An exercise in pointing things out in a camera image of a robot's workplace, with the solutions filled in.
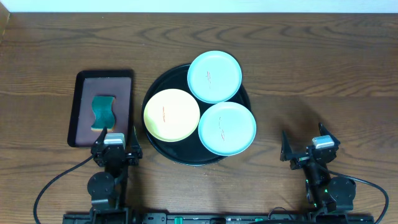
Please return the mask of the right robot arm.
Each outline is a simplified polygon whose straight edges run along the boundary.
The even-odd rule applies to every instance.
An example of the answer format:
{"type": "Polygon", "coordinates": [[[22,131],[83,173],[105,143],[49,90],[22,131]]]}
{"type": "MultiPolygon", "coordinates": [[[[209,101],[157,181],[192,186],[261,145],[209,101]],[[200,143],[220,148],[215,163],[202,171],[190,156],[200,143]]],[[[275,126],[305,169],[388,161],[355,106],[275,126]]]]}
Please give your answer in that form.
{"type": "Polygon", "coordinates": [[[302,169],[306,177],[307,199],[319,213],[344,213],[352,211],[356,196],[353,180],[335,175],[327,164],[336,158],[340,141],[322,123],[320,135],[312,139],[305,152],[294,152],[285,132],[282,133],[281,161],[289,161],[292,170],[302,169]]]}

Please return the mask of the yellow plate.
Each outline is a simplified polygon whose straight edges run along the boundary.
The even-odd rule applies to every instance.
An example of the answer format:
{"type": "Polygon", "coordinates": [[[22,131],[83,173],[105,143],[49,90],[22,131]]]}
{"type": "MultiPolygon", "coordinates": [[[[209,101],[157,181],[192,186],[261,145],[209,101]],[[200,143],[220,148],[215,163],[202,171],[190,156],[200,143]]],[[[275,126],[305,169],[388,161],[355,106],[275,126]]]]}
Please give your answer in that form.
{"type": "Polygon", "coordinates": [[[148,132],[165,142],[181,141],[194,130],[200,120],[200,108],[194,97],[179,89],[162,90],[144,107],[144,124],[148,132]]]}

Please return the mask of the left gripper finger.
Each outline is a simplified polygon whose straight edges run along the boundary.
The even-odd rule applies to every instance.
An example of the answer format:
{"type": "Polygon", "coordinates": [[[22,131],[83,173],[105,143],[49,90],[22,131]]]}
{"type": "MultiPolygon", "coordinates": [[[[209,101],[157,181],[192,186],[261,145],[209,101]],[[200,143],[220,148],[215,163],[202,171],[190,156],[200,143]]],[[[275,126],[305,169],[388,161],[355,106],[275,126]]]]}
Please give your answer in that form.
{"type": "Polygon", "coordinates": [[[141,146],[137,139],[135,126],[132,126],[132,130],[131,130],[130,147],[131,147],[131,151],[140,151],[141,150],[141,146]]]}
{"type": "Polygon", "coordinates": [[[107,133],[108,133],[108,129],[107,129],[107,127],[104,127],[104,128],[102,129],[100,135],[99,135],[98,138],[96,139],[95,144],[102,144],[102,143],[104,143],[104,139],[105,139],[107,133]]]}

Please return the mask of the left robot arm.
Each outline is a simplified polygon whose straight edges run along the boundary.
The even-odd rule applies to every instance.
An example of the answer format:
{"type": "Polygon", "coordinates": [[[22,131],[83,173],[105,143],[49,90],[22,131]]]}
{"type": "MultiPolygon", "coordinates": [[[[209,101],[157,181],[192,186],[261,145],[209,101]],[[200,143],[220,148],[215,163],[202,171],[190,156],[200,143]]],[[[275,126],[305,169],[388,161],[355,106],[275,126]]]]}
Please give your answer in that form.
{"type": "Polygon", "coordinates": [[[131,223],[131,209],[125,206],[130,166],[139,164],[142,148],[136,130],[128,138],[122,133],[108,133],[104,128],[91,147],[93,160],[104,171],[88,181],[91,195],[92,223],[131,223]]]}

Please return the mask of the green yellow sponge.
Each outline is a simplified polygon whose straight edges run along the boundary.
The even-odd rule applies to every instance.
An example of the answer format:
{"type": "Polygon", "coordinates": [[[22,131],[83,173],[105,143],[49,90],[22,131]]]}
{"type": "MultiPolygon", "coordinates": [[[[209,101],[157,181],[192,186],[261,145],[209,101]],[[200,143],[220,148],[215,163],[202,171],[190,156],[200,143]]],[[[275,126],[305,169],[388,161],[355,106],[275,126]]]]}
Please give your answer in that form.
{"type": "Polygon", "coordinates": [[[91,125],[92,130],[102,130],[103,128],[110,130],[114,128],[116,119],[112,111],[113,101],[113,96],[95,96],[93,98],[91,108],[95,120],[91,125]]]}

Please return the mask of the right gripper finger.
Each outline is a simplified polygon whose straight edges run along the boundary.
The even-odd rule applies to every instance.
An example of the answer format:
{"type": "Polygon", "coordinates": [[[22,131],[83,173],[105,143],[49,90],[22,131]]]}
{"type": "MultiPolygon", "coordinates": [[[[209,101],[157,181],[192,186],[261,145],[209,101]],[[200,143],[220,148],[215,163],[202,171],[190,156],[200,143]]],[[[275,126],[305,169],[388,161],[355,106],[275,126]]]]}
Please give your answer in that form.
{"type": "Polygon", "coordinates": [[[281,161],[289,161],[292,159],[293,152],[289,144],[289,140],[285,131],[282,131],[282,145],[280,151],[280,160],[281,161]]]}
{"type": "Polygon", "coordinates": [[[329,132],[329,130],[327,130],[323,123],[319,123],[318,128],[321,136],[329,136],[332,140],[334,140],[335,137],[332,135],[331,132],[329,132]]]}

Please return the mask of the light blue plate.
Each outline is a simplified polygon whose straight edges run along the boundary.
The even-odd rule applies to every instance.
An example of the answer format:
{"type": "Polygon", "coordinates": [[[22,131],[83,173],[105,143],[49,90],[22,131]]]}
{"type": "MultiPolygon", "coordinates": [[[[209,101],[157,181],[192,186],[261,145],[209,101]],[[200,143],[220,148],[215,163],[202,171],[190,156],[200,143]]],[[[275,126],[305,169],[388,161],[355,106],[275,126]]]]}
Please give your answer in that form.
{"type": "Polygon", "coordinates": [[[199,100],[217,104],[232,98],[239,90],[243,72],[230,54],[212,50],[200,54],[190,64],[187,83],[199,100]]]}
{"type": "Polygon", "coordinates": [[[245,151],[256,136],[253,114],[235,102],[222,102],[209,107],[201,116],[198,135],[210,152],[233,156],[245,151]]]}

